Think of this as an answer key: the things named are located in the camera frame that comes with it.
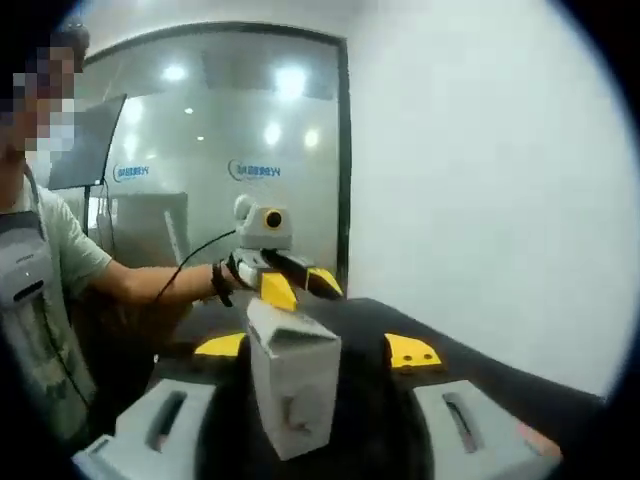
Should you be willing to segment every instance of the white carton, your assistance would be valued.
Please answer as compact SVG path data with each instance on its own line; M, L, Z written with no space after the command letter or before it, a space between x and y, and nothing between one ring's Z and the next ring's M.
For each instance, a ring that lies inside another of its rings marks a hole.
M329 443L339 337L312 318L254 298L247 309L251 373L267 437L281 460Z

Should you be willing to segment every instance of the white wall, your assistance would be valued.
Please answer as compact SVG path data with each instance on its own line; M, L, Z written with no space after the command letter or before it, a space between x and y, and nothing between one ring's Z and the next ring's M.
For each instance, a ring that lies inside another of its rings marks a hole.
M80 10L89 55L161 28L199 22L263 22L345 36L361 0L93 0Z
M553 2L404 0L348 41L350 295L605 394L637 306L638 172L585 40Z

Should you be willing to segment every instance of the light green t-shirt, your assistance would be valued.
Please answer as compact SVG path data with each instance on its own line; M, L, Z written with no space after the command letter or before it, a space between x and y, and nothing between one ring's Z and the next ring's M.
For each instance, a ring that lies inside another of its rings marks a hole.
M49 323L55 346L76 385L85 400L91 403L95 386L69 324L62 292L65 287L72 294L79 294L104 271L111 257L82 232L71 210L58 195L40 187L38 193L38 210L51 249L54 278L43 298L23 307L17 312L18 321L5 322L4 330L14 347L27 386L44 410L45 418L61 440L69 441L86 426L86 406L60 365L44 322ZM36 210L31 197L25 180L22 198L12 211Z

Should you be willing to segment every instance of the gray box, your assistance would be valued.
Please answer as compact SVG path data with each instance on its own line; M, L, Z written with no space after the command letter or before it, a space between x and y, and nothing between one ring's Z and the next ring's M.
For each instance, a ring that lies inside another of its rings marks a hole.
M251 371L267 437L281 460L329 443L342 342L312 318L254 298Z
M182 480L197 478L196 452L215 385L163 379L116 420L113 437L103 435L73 457L93 480ZM161 425L178 407L161 447Z
M560 459L541 455L520 420L467 380L414 389L431 439L434 478L537 480Z

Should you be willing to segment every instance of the black cable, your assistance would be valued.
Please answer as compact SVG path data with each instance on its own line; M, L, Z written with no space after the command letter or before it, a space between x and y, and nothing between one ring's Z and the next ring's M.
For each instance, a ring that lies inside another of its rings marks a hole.
M80 400L82 400L82 403L84 403L84 406L87 409L87 414L89 414L89 409L90 409L89 408L89 402L87 401L86 398L84 398L84 395L82 394L82 391L80 390L80 387L78 387L78 384L73 379L73 375L71 374L71 372L67 368L67 364L64 363L64 359L62 358L62 353L60 352L60 349L58 348L58 346L56 345L56 343L55 343L55 341L53 339L53 332L51 331L51 326L49 325L49 319L47 317L47 313L46 313L46 309L45 309L44 305L42 307L42 315L44 316L44 327L45 327L45 330L47 331L47 337L49 337L49 343L51 344L51 348L55 352L56 357L58 358L58 362L60 363L60 366L64 370L64 373L67 376L67 379L69 380L69 382L71 382L71 385L73 386L73 389L76 391L76 393L80 397Z
M117 258L116 254L116 235L113 231L113 215L111 215L111 194L109 193L109 182L104 179L104 185L107 187L107 213L109 214L109 228L111 229L111 248L113 249L113 258Z
M205 243L204 245L202 245L201 247L195 249L193 252L191 252L187 258L184 259L184 261L180 264L180 266L178 267L178 269L175 271L175 273L171 276L171 278L169 279L169 281L167 282L167 284L162 287L162 290L160 290L160 293L158 293L158 296L153 300L153 302L151 302L151 305L153 305L154 303L156 303L160 297L162 296L162 294L167 290L167 288L169 288L169 286L173 283L173 281L176 279L176 277L178 276L178 274L182 271L182 269L184 268L184 266L187 264L187 262L189 260L191 260L194 255L197 255L198 253L200 253L202 250L204 250L205 248L207 248L209 245L214 244L215 242L217 242L218 240L222 240L225 237L228 237L229 235L234 234L236 231L235 230L230 230L227 233L223 233L222 235L220 235L219 237L214 238L213 240L209 240L207 243Z

